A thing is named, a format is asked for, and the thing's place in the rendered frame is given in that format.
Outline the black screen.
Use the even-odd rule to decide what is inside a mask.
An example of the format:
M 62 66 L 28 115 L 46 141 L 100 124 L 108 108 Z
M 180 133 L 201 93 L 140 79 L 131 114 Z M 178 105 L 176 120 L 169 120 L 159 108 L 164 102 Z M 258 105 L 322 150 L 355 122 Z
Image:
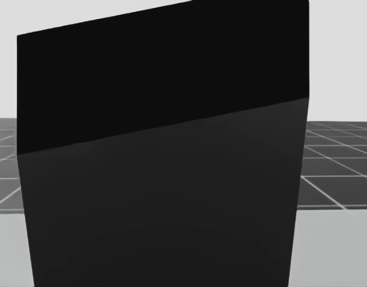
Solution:
M 19 35 L 34 287 L 288 287 L 309 96 L 309 0 Z

